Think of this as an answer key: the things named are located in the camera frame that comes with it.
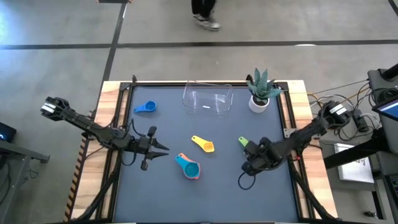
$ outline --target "green object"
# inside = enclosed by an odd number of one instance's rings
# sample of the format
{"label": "green object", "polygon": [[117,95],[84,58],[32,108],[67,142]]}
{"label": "green object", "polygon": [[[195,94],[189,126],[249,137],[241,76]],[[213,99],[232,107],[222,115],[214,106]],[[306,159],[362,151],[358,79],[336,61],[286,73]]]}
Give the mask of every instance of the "green object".
{"label": "green object", "polygon": [[239,142],[241,142],[243,147],[246,147],[246,145],[248,144],[249,141],[241,136],[241,137],[239,137]]}
{"label": "green object", "polygon": [[254,71],[254,83],[250,80],[246,81],[251,94],[256,97],[257,101],[267,101],[268,98],[279,96],[283,90],[273,88],[275,80],[267,81],[268,69],[265,70],[260,76],[260,71],[256,68]]}

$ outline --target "person's leg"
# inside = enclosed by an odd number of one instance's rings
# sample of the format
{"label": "person's leg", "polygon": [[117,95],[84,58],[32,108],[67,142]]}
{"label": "person's leg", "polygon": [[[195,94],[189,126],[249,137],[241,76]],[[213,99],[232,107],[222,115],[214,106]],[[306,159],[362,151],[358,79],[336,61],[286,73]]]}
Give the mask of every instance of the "person's leg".
{"label": "person's leg", "polygon": [[204,18],[208,18],[215,4],[216,0],[203,0],[203,5],[201,7],[200,15]]}
{"label": "person's leg", "polygon": [[203,0],[191,0],[192,14],[199,14]]}
{"label": "person's leg", "polygon": [[203,28],[218,31],[220,29],[220,24],[214,19],[212,15],[212,10],[214,8],[214,5],[216,4],[216,0],[203,0],[203,2],[202,0],[200,0],[200,2],[203,3],[200,9],[200,14],[194,15],[194,18]]}

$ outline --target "shoe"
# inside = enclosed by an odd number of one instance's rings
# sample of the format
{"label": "shoe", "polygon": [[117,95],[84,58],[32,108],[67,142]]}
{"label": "shoe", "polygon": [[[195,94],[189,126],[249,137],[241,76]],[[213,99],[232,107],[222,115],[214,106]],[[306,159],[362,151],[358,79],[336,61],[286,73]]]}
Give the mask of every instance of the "shoe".
{"label": "shoe", "polygon": [[210,14],[209,17],[205,18],[199,14],[193,15],[196,19],[197,24],[206,30],[218,31],[220,29],[220,24],[214,19],[213,15]]}

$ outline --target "concrete floor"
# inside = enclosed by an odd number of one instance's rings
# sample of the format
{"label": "concrete floor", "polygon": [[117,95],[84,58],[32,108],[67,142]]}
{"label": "concrete floor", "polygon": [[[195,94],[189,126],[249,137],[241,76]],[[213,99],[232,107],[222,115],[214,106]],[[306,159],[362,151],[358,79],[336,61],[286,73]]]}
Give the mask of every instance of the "concrete floor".
{"label": "concrete floor", "polygon": [[[0,45],[110,44],[120,4],[94,0],[2,0]],[[197,27],[186,0],[134,0],[119,43],[398,39],[398,17],[387,0],[219,0],[219,32]],[[35,162],[38,178],[24,184],[10,223],[62,220],[81,131],[40,115],[46,96],[94,109],[109,49],[0,50],[0,121],[18,130],[16,144],[50,154]],[[270,78],[305,80],[316,92],[366,79],[369,69],[397,63],[396,45],[118,49],[110,80],[234,80],[254,67]],[[363,84],[327,92],[350,96]],[[364,112],[370,112],[365,101]],[[353,134],[354,128],[347,127]],[[323,139],[336,139],[328,133]],[[361,142],[366,138],[355,139]],[[333,189],[344,220],[392,223],[362,216],[374,210],[370,192]]]}

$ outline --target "green handle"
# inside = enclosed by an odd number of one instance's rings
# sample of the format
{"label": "green handle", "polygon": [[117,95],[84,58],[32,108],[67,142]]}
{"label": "green handle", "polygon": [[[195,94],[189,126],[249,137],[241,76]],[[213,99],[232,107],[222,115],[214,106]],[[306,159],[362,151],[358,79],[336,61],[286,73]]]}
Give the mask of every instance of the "green handle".
{"label": "green handle", "polygon": [[243,147],[246,147],[249,141],[241,136],[239,137],[239,142],[243,145]]}

